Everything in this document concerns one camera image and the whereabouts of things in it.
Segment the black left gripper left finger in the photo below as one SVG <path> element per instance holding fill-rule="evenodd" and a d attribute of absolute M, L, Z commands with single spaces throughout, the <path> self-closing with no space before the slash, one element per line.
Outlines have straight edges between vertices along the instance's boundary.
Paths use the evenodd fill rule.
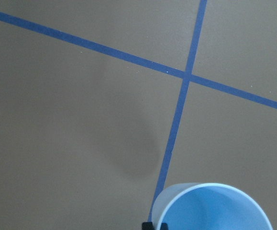
<path fill-rule="evenodd" d="M 154 230 L 152 222 L 143 222 L 141 225 L 141 230 Z"/>

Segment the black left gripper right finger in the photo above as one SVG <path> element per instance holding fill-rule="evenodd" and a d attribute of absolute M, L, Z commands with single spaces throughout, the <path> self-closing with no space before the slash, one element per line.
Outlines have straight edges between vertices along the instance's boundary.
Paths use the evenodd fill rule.
<path fill-rule="evenodd" d="M 161 223 L 160 230 L 168 230 L 167 223 Z"/>

